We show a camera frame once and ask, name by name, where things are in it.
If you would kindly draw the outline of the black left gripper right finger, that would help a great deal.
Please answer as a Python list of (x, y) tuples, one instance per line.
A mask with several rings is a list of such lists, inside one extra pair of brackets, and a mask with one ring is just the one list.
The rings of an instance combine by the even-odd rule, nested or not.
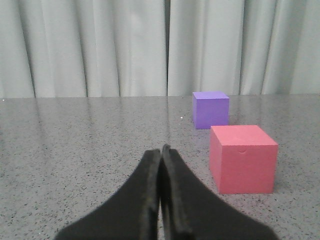
[(236, 210), (209, 190), (176, 149), (165, 144), (160, 200), (167, 240), (276, 240), (267, 225)]

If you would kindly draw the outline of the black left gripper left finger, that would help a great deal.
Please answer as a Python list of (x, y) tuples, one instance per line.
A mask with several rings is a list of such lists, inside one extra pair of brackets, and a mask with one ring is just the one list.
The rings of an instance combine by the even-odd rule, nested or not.
[(159, 149), (144, 152), (121, 188), (96, 210), (66, 226), (57, 240), (156, 240), (159, 214)]

